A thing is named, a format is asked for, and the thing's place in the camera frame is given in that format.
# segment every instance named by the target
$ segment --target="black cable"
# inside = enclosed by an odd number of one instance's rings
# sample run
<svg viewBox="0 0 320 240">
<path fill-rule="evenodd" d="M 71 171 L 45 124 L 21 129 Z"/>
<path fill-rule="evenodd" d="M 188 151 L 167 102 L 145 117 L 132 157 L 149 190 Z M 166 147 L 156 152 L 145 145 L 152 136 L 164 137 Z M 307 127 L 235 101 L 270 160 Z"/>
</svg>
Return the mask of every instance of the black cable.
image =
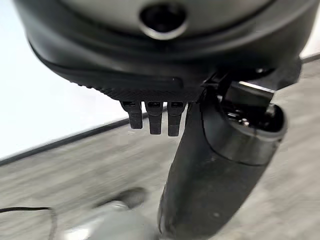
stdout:
<svg viewBox="0 0 320 240">
<path fill-rule="evenodd" d="M 54 240 L 55 233 L 57 230 L 57 214 L 52 207 L 27 207 L 27 206 L 6 207 L 6 208 L 0 208 L 0 214 L 7 213 L 7 212 L 15 212 L 15 211 L 43 211 L 43 210 L 50 211 L 52 225 L 51 225 L 51 230 L 50 230 L 48 240 Z"/>
</svg>

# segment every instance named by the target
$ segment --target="gray wood floor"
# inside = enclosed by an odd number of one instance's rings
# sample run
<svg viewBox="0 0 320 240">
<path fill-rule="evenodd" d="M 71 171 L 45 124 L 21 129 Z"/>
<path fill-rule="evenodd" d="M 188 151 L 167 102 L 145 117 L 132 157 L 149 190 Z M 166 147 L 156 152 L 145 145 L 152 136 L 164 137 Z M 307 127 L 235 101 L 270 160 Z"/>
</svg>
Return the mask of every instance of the gray wood floor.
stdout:
<svg viewBox="0 0 320 240">
<path fill-rule="evenodd" d="M 244 206 L 213 239 L 320 239 L 320 61 L 274 101 L 290 128 L 272 164 Z M 180 138 L 120 127 L 0 168 L 0 207 L 51 206 L 61 231 L 92 206 L 131 187 L 149 199 L 137 211 L 156 222 L 170 163 Z M 46 212 L 0 214 L 0 239 L 44 240 Z"/>
</svg>

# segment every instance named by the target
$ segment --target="camera lens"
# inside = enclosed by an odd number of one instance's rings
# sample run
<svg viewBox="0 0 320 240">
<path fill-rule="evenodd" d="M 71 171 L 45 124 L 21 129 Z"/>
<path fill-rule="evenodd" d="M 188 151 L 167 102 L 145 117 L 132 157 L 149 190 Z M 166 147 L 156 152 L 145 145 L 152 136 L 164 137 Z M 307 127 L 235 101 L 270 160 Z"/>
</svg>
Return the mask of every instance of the camera lens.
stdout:
<svg viewBox="0 0 320 240">
<path fill-rule="evenodd" d="M 186 30 L 186 18 L 186 11 L 178 4 L 148 6 L 140 13 L 141 30 L 154 39 L 174 39 Z"/>
</svg>

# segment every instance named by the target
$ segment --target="rubber grip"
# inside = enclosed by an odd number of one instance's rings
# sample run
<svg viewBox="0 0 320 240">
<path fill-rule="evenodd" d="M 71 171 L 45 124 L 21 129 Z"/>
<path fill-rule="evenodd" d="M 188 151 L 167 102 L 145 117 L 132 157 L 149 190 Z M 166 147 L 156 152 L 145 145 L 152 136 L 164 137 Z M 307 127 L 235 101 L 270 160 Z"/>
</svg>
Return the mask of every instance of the rubber grip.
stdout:
<svg viewBox="0 0 320 240">
<path fill-rule="evenodd" d="M 241 207 L 269 163 L 252 165 L 215 152 L 206 138 L 203 115 L 200 104 L 188 110 L 186 128 L 169 171 L 158 211 L 158 227 L 165 238 L 212 237 Z"/>
</svg>

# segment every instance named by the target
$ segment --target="handle grip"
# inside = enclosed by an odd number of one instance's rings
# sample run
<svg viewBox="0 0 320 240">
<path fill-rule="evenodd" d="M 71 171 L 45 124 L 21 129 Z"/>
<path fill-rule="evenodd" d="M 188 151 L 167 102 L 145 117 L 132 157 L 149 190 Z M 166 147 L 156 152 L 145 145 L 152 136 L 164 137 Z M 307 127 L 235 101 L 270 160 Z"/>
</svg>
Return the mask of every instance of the handle grip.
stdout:
<svg viewBox="0 0 320 240">
<path fill-rule="evenodd" d="M 209 239 L 231 219 L 286 133 L 279 107 L 276 115 L 277 127 L 265 132 L 230 123 L 212 98 L 188 109 L 158 211 L 164 237 Z"/>
</svg>

